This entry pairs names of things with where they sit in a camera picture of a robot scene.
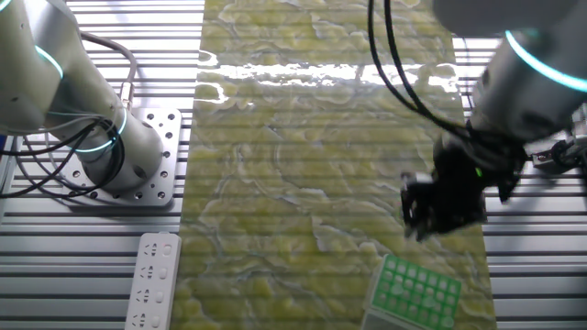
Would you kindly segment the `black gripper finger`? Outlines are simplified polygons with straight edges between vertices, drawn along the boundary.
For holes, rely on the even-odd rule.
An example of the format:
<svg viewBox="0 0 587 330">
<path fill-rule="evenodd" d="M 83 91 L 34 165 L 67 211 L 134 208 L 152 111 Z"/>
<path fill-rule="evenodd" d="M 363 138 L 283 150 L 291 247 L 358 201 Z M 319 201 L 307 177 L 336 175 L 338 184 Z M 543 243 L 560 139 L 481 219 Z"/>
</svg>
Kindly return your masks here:
<svg viewBox="0 0 587 330">
<path fill-rule="evenodd" d="M 427 239 L 431 236 L 450 234 L 485 222 L 486 212 L 483 204 L 457 211 L 431 208 L 429 217 L 425 221 L 425 231 L 422 238 Z"/>
<path fill-rule="evenodd" d="M 432 204 L 436 182 L 431 174 L 422 172 L 403 172 L 401 179 L 404 184 L 400 192 L 404 237 L 423 242 L 433 234 L 436 223 Z"/>
</svg>

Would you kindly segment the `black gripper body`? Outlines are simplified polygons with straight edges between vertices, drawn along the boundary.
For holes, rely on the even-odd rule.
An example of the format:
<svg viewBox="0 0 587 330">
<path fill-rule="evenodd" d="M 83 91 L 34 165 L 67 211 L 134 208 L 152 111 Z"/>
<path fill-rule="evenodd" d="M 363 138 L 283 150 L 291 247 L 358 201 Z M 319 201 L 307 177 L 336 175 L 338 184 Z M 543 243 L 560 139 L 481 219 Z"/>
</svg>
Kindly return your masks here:
<svg viewBox="0 0 587 330">
<path fill-rule="evenodd" d="M 501 203 L 511 198 L 526 163 L 524 147 L 467 142 L 450 133 L 434 145 L 432 215 L 439 223 L 474 223 L 485 218 L 483 192 L 498 190 Z"/>
</svg>

